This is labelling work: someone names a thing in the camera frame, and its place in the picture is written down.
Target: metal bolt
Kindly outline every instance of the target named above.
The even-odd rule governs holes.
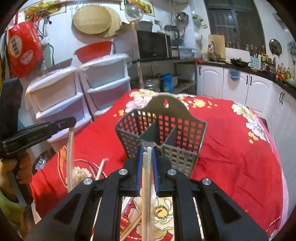
[[[120,174],[120,175],[125,175],[125,174],[127,174],[127,169],[120,169],[119,171],[118,171],[118,173]]]
[[[174,170],[174,169],[169,169],[169,170],[168,170],[168,174],[171,175],[171,176],[174,176],[174,175],[177,174],[177,171]]]
[[[84,183],[85,185],[89,185],[89,184],[92,183],[92,179],[88,177],[88,178],[86,178],[86,179],[83,180],[83,183]]]
[[[210,185],[212,183],[212,181],[209,178],[205,178],[205,179],[202,180],[202,183],[205,184],[205,185]]]

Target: wooden board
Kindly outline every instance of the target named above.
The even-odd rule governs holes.
[[[100,34],[112,24],[109,11],[99,5],[87,5],[77,10],[73,17],[75,27],[86,34]]]
[[[224,35],[209,34],[209,44],[215,44],[215,52],[221,55],[221,59],[226,59],[225,38]]]
[[[110,13],[112,23],[111,23],[111,26],[109,29],[107,29],[105,32],[99,34],[99,37],[110,38],[115,35],[115,31],[120,29],[122,22],[121,22],[119,14],[114,9],[112,9],[110,7],[104,7],[104,8],[106,8],[108,10],[108,12]]]

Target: plastic basket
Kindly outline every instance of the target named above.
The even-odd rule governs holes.
[[[155,142],[162,157],[188,177],[195,166],[207,123],[194,118],[182,102],[158,95],[146,107],[123,116],[115,126],[128,158],[136,156],[139,142]]]

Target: floral tablecloth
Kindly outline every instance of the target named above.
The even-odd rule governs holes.
[[[76,183],[85,177],[95,178],[104,158],[108,161],[103,176],[123,166],[126,155],[116,136],[115,125],[124,114],[144,107],[156,94],[159,93],[149,90],[130,91],[75,136],[73,176]],[[182,101],[194,117],[207,122],[191,178],[212,179],[266,230],[271,239],[286,219],[283,213],[285,180],[274,144],[260,119],[246,106],[232,101],[187,94],[172,96]],[[31,188],[41,217],[67,195],[66,156],[67,148],[63,147],[33,177]],[[170,241],[174,232],[172,199],[157,198],[153,208],[154,239]],[[122,232],[140,209],[141,198],[134,198],[122,216]],[[141,240],[140,224],[128,239]]]

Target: human hand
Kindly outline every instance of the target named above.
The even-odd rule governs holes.
[[[16,164],[15,159],[0,159],[0,190],[8,199],[15,197],[15,192],[8,180],[7,172],[12,171]],[[29,184],[32,181],[32,164],[28,153],[20,162],[20,170],[16,178],[20,184]]]

